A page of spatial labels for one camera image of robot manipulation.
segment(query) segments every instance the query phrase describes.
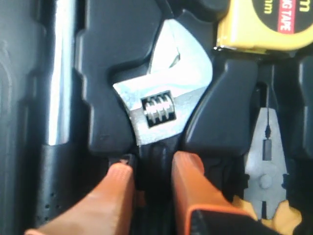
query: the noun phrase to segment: screwdriver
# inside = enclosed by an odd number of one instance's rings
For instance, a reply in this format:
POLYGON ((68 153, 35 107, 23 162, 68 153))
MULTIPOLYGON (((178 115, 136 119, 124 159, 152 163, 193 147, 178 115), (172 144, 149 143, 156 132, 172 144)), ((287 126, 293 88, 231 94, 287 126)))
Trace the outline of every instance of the screwdriver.
POLYGON ((69 142, 76 0, 54 0, 48 33, 48 111, 42 145, 36 221, 39 226, 73 203, 74 147, 69 142))

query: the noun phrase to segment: tape measure label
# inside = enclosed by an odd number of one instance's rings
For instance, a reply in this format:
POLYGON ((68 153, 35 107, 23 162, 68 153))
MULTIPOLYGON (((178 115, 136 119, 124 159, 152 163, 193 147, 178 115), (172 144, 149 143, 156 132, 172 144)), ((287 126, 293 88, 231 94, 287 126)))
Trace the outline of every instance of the tape measure label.
POLYGON ((302 32, 313 25, 313 0, 252 0, 259 19, 282 34, 302 32))

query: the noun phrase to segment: yellow tape measure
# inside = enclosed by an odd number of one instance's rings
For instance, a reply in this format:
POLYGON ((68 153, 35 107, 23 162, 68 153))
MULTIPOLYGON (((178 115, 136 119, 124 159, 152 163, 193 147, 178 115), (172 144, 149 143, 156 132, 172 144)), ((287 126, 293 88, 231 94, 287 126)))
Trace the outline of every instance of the yellow tape measure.
POLYGON ((289 51, 313 42, 313 0, 230 0, 218 47, 289 51))

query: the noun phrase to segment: black handle grip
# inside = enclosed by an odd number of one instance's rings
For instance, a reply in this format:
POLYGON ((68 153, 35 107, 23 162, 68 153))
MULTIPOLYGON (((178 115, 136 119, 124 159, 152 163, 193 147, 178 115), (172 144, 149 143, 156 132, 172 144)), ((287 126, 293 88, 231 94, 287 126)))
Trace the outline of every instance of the black handle grip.
POLYGON ((74 145, 42 146, 35 222, 37 227, 75 203, 74 169, 74 145))

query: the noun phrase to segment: wrench jaw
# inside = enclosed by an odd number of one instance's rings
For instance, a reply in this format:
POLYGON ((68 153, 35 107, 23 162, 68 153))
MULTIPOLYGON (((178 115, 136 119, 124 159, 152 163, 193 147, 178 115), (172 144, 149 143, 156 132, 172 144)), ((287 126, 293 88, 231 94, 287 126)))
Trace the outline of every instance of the wrench jaw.
POLYGON ((274 109, 261 108, 249 152, 245 155, 245 174, 249 175, 244 199, 249 201, 258 219, 262 218, 262 203, 266 202, 266 219, 272 219, 280 202, 286 200, 282 187, 287 174, 278 118, 274 109), (263 161, 263 141, 269 123, 272 142, 271 160, 263 161))
MULTIPOLYGON (((193 110, 212 81, 212 63, 199 42, 176 20, 166 20, 152 55, 150 74, 115 83, 130 117, 137 145, 146 145, 183 132, 193 110), (149 126, 143 100, 168 94, 175 119, 149 126)), ((156 113, 164 113, 155 103, 156 113)))

